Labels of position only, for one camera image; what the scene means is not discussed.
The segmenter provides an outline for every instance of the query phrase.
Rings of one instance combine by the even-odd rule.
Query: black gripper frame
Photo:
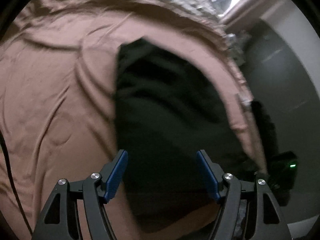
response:
[[[128,153],[120,150],[111,163],[85,180],[59,180],[40,213],[32,240],[82,240],[78,199],[84,201],[91,239],[116,240],[103,204],[114,197],[127,163]]]
[[[209,196],[221,203],[208,240],[232,239],[241,199],[247,200],[242,239],[292,239],[280,206],[267,184],[267,176],[258,173],[255,182],[238,180],[212,163],[204,150],[197,152],[197,162]]]

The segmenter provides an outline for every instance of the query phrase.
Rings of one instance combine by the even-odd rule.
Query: white wall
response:
[[[291,0],[280,0],[262,17],[291,47],[320,96],[320,38]]]

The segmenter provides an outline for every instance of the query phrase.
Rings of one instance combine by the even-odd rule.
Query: black fabric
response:
[[[259,130],[264,154],[268,162],[273,156],[279,154],[276,127],[261,102],[253,100],[251,102],[251,110]]]
[[[179,193],[205,193],[195,158],[200,149],[239,178],[245,169],[256,171],[229,127],[217,91],[191,63],[139,39],[121,46],[117,71],[116,133],[118,148],[129,153],[124,175],[129,196],[161,193],[159,201],[179,198],[191,208],[196,199],[183,200]],[[134,213],[141,212],[139,199],[131,200]],[[206,196],[198,205],[208,202]],[[151,204],[156,209],[159,203]]]

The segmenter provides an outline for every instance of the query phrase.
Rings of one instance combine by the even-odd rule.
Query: pink cloth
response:
[[[0,128],[32,228],[59,179],[85,179],[117,153],[116,55],[120,44],[140,37],[204,73],[219,92],[244,151],[266,171],[260,138],[247,118],[250,111],[238,99],[239,93],[252,96],[225,55],[218,27],[156,0],[32,0],[15,24],[20,32],[0,47]],[[2,155],[0,209],[16,235],[30,239]],[[209,204],[147,234],[131,214],[123,185],[106,205],[118,240],[177,239],[212,222],[217,209]],[[79,214],[84,239],[90,239],[81,205]]]

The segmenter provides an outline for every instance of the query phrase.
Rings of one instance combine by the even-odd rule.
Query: blue finger pad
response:
[[[104,195],[104,199],[106,200],[106,202],[109,202],[110,199],[115,197],[127,165],[128,153],[127,151],[123,151],[120,159],[118,160],[116,166],[110,174],[110,177],[107,180],[106,193]]]
[[[218,182],[200,151],[197,152],[196,160],[209,197],[218,202],[221,198],[218,190]]]

